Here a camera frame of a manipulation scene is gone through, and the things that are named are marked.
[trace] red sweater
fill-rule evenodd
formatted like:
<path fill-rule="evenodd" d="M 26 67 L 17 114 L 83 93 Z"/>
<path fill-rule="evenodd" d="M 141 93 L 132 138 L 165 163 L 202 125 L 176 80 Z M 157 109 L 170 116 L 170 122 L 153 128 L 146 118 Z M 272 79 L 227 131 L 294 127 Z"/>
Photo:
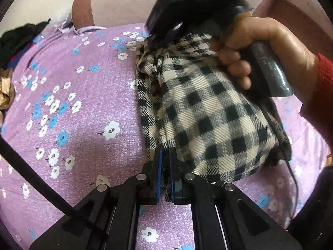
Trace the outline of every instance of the red sweater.
<path fill-rule="evenodd" d="M 317 54 L 318 82 L 309 106 L 301 108 L 301 116 L 308 120 L 333 148 L 333 63 Z"/>

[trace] human hand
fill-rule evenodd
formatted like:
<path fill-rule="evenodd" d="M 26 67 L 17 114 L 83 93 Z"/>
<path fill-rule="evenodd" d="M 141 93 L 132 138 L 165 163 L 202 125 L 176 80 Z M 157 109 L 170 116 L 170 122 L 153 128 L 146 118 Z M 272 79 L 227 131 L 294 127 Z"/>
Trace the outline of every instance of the human hand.
<path fill-rule="evenodd" d="M 255 40 L 268 40 L 279 57 L 284 73 L 295 95 L 304 103 L 313 96 L 317 83 L 318 58 L 283 24 L 271 18 L 245 17 L 234 27 L 232 34 L 221 48 L 219 39 L 212 38 L 210 47 L 219 52 L 219 59 L 229 73 L 236 78 L 243 89 L 251 87 L 248 75 L 251 66 L 241 60 L 237 50 L 250 45 Z"/>

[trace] metal screw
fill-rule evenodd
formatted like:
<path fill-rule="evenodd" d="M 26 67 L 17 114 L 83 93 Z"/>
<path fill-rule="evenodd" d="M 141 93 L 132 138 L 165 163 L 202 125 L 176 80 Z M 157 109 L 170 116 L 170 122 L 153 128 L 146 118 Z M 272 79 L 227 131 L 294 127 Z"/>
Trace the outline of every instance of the metal screw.
<path fill-rule="evenodd" d="M 187 180 L 194 180 L 195 175 L 193 173 L 187 173 L 187 174 L 185 174 L 185 178 Z"/>
<path fill-rule="evenodd" d="M 224 185 L 224 188 L 227 190 L 227 191 L 233 191 L 235 190 L 235 185 L 233 185 L 232 183 L 226 183 Z"/>
<path fill-rule="evenodd" d="M 146 174 L 137 174 L 137 180 L 145 180 L 147 178 L 147 175 Z"/>
<path fill-rule="evenodd" d="M 99 192 L 105 192 L 108 189 L 108 187 L 106 186 L 106 184 L 100 184 L 97 186 L 97 191 Z"/>

